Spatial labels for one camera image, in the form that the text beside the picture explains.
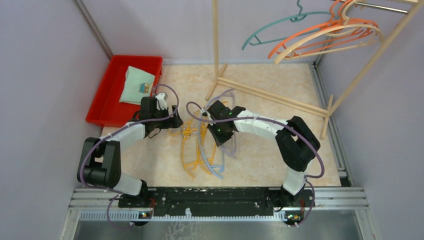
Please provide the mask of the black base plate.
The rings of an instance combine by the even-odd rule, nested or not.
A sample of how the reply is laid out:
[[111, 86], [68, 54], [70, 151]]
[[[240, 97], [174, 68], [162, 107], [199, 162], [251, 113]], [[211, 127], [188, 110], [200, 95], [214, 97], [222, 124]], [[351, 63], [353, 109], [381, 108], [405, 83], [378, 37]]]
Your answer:
[[313, 192], [304, 189], [300, 201], [279, 207], [270, 199], [281, 187], [155, 187], [137, 196], [123, 194], [120, 208], [147, 208], [155, 217], [264, 217], [285, 208], [306, 209], [313, 206]]

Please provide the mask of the light blue plastic hanger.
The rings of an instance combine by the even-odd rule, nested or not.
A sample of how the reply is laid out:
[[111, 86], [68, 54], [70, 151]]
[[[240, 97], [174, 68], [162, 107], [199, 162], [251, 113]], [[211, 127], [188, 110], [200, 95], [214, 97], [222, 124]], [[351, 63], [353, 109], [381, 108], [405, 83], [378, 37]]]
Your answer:
[[214, 162], [214, 158], [215, 158], [215, 152], [216, 152], [216, 145], [214, 145], [214, 147], [212, 148], [212, 152], [211, 152], [211, 156], [207, 156], [207, 153], [204, 149], [204, 142], [205, 142], [205, 138], [206, 138], [206, 134], [208, 132], [207, 129], [207, 125], [208, 123], [204, 122], [204, 121], [199, 121], [198, 123], [198, 127], [199, 127], [199, 134], [198, 134], [198, 155], [201, 157], [202, 159], [202, 165], [205, 165], [206, 167], [206, 172], [208, 174], [214, 175], [220, 179], [224, 179], [224, 177], [222, 175], [220, 175], [220, 173], [222, 173], [225, 170], [225, 157], [224, 157], [224, 151], [222, 150], [222, 161], [221, 161], [221, 165], [213, 165]]

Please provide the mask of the teal plastic hanger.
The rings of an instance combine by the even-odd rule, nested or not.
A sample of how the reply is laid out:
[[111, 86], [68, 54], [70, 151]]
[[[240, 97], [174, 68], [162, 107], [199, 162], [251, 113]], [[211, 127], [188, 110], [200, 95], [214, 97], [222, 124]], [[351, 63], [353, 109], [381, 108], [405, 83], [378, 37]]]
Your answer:
[[326, 16], [326, 17], [330, 17], [332, 14], [330, 13], [329, 10], [327, 11], [307, 11], [304, 12], [304, 6], [302, 5], [300, 0], [296, 1], [296, 6], [298, 7], [298, 12], [296, 14], [293, 15], [289, 15], [287, 17], [283, 17], [280, 18], [276, 21], [273, 21], [267, 25], [264, 25], [263, 27], [259, 28], [258, 30], [256, 30], [255, 32], [253, 32], [243, 43], [241, 50], [244, 51], [248, 46], [261, 46], [261, 45], [265, 45], [265, 44], [270, 44], [270, 43], [276, 43], [276, 42], [281, 42], [283, 40], [286, 40], [289, 38], [289, 35], [284, 35], [282, 37], [277, 37], [277, 38], [273, 38], [273, 39], [268, 39], [268, 40], [261, 40], [260, 38], [260, 34], [268, 29], [271, 29], [279, 24], [282, 23], [299, 23], [302, 22], [303, 20], [305, 20], [307, 17], [309, 16]]

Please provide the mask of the wooden clothes rack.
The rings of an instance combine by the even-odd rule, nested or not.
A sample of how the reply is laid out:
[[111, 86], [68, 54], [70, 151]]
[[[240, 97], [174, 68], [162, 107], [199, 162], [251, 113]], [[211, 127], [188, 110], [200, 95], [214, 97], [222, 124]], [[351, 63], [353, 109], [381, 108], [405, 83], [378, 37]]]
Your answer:
[[280, 103], [304, 112], [320, 116], [324, 119], [323, 127], [321, 130], [320, 138], [326, 136], [328, 122], [332, 114], [347, 98], [347, 96], [355, 89], [361, 82], [364, 76], [369, 72], [371, 67], [377, 62], [382, 54], [387, 50], [394, 39], [401, 33], [403, 28], [410, 22], [415, 14], [424, 6], [422, 0], [408, 0], [407, 4], [411, 8], [405, 12], [404, 17], [399, 21], [392, 32], [384, 37], [377, 23], [371, 20], [362, 18], [348, 17], [348, 10], [353, 5], [360, 5], [368, 7], [363, 0], [343, 0], [338, 12], [334, 12], [334, 7], [339, 1], [334, 1], [329, 11], [331, 17], [325, 23], [307, 28], [294, 35], [289, 36], [287, 39], [281, 41], [269, 54], [271, 58], [276, 55], [274, 59], [275, 64], [279, 64], [285, 59], [297, 59], [312, 56], [321, 56], [324, 54], [346, 51], [359, 47], [366, 47], [374, 43], [374, 39], [378, 38], [380, 46], [370, 60], [365, 64], [359, 74], [354, 78], [344, 93], [336, 100], [336, 102], [329, 102], [326, 109], [315, 107], [294, 99], [283, 97], [262, 89], [255, 89], [249, 85], [241, 84], [222, 77], [222, 74], [227, 68], [224, 64], [219, 66], [219, 17], [218, 17], [218, 1], [212, 1], [212, 24], [213, 24], [213, 51], [214, 51], [214, 84], [206, 95], [206, 100], [211, 98], [217, 85], [223, 85], [233, 88], [257, 97], [261, 97], [276, 103]]

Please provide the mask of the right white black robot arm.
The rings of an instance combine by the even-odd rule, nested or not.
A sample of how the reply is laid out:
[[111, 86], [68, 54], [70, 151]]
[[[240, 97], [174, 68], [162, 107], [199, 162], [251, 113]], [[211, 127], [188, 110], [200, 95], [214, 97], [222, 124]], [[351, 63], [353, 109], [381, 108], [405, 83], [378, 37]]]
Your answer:
[[293, 116], [289, 120], [267, 118], [241, 106], [230, 109], [219, 100], [202, 115], [210, 121], [207, 128], [217, 146], [229, 141], [236, 132], [273, 140], [287, 170], [280, 192], [270, 201], [279, 207], [295, 206], [300, 202], [306, 185], [306, 171], [321, 147], [301, 117]]

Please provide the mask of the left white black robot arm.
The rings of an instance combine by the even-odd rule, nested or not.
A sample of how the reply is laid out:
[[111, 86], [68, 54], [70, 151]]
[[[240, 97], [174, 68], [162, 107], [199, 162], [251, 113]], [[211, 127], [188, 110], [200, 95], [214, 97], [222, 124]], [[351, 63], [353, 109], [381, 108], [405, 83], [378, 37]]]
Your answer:
[[177, 129], [183, 121], [178, 104], [168, 106], [167, 95], [143, 97], [139, 110], [121, 128], [103, 137], [88, 137], [82, 147], [77, 180], [87, 188], [116, 193], [120, 207], [150, 203], [146, 181], [122, 172], [122, 152], [137, 141], [152, 138], [154, 130]]

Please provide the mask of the aluminium frame rail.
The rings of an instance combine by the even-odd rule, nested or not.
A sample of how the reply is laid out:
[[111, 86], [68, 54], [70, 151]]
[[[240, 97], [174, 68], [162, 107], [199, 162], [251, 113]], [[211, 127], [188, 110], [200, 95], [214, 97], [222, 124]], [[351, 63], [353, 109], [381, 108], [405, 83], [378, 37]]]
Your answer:
[[297, 203], [284, 202], [278, 187], [153, 187], [147, 202], [98, 189], [74, 190], [69, 209], [82, 220], [113, 222], [254, 222], [287, 221], [308, 209], [318, 211], [366, 210], [360, 187], [309, 187]]

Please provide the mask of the red plastic tray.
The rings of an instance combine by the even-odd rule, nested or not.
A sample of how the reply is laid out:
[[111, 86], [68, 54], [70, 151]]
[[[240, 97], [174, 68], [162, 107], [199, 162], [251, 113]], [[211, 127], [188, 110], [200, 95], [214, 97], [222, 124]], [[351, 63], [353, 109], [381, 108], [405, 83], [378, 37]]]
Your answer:
[[154, 76], [157, 85], [162, 75], [161, 56], [114, 55], [103, 75], [86, 115], [86, 122], [101, 127], [122, 127], [140, 109], [139, 104], [120, 102], [129, 66]]

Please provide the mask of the lilac plastic hanger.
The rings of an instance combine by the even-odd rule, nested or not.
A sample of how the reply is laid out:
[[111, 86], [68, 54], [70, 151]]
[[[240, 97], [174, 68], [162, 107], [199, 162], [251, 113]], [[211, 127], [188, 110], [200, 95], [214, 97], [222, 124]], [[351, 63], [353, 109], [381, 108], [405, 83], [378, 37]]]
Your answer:
[[[205, 105], [205, 107], [203, 107], [200, 110], [201, 113], [201, 117], [202, 118], [206, 118], [208, 116], [208, 113], [206, 113], [206, 110], [208, 107], [210, 107], [215, 101], [219, 100], [222, 97], [228, 97], [228, 98], [232, 98], [232, 106], [235, 106], [235, 95], [233, 93], [234, 89], [228, 89], [225, 90], [224, 92], [222, 92], [220, 95], [210, 99], [207, 104]], [[237, 152], [237, 142], [236, 139], [234, 138], [232, 141], [232, 145], [231, 146], [225, 146], [225, 145], [221, 145], [219, 147], [221, 149], [221, 151], [224, 151], [224, 154], [227, 154], [229, 157], [236, 159], [236, 152]]]

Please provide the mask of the light green folded cloth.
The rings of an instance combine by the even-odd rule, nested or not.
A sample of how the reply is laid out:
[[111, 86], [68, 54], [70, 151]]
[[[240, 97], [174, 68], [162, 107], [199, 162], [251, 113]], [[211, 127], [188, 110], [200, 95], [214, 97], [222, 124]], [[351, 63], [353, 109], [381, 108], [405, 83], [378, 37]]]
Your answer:
[[143, 97], [151, 95], [155, 77], [155, 75], [144, 70], [128, 66], [119, 102], [139, 105]]

